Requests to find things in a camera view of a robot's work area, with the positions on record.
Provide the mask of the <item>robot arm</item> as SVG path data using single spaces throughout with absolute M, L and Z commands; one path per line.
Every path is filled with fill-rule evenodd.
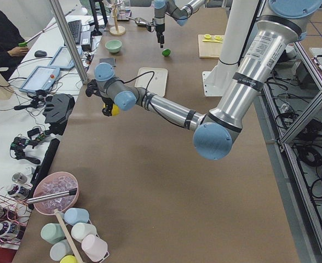
M 219 104 L 207 114 L 176 104 L 146 88 L 129 87 L 102 62 L 94 70 L 95 94 L 121 110 L 135 105 L 194 132 L 193 144 L 207 159 L 226 156 L 242 130 L 242 120 L 288 44 L 302 40 L 309 18 L 321 1 L 268 1 L 257 21 L 258 32 Z

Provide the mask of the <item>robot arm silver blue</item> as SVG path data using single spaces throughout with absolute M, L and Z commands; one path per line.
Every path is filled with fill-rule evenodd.
M 179 8 L 175 1 L 159 0 L 154 1 L 154 18 L 152 25 L 155 28 L 157 41 L 160 47 L 164 45 L 165 16 L 173 18 L 180 26 L 183 26 L 188 18 L 196 13 L 205 4 L 204 0 L 189 1 L 186 5 Z

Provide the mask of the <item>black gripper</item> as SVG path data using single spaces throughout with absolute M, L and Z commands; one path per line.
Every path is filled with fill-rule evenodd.
M 105 116 L 112 116 L 112 107 L 113 107 L 113 100 L 111 98 L 107 98 L 102 96 L 102 101 L 104 103 L 104 106 L 102 108 L 102 113 Z
M 160 44 L 160 47 L 164 47 L 164 35 L 163 32 L 165 31 L 165 18 L 153 18 L 153 24 L 156 28 L 157 32 L 157 40 Z

